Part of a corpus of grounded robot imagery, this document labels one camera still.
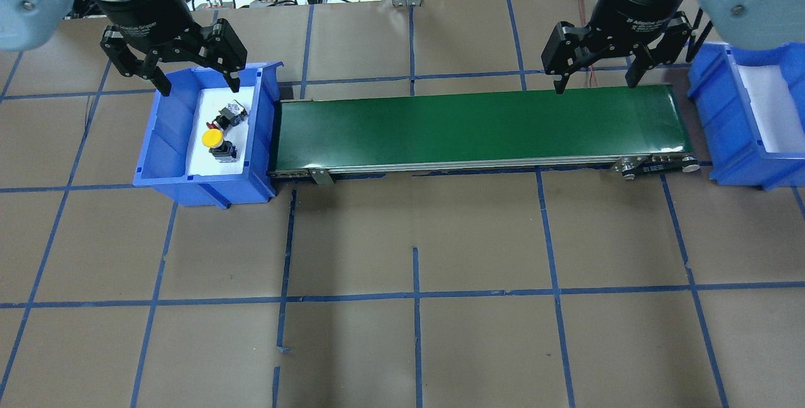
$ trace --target yellow push button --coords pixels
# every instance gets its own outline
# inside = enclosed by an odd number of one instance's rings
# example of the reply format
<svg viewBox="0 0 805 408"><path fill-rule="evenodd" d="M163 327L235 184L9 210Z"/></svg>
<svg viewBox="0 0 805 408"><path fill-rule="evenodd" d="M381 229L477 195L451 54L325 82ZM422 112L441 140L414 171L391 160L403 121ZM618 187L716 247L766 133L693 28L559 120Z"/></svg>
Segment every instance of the yellow push button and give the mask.
<svg viewBox="0 0 805 408"><path fill-rule="evenodd" d="M211 128L204 132L204 135L201 137L201 142L210 148L219 147L221 144L224 143L224 132L219 130L218 128Z"/></svg>

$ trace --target conveyor belt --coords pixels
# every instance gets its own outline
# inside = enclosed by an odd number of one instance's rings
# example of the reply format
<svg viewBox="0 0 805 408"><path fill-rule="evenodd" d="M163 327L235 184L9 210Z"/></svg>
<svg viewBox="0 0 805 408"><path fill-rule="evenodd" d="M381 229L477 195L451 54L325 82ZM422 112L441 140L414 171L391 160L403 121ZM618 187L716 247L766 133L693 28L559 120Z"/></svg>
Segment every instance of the conveyor belt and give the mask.
<svg viewBox="0 0 805 408"><path fill-rule="evenodd" d="M284 102L273 145L279 178L692 152L670 86Z"/></svg>

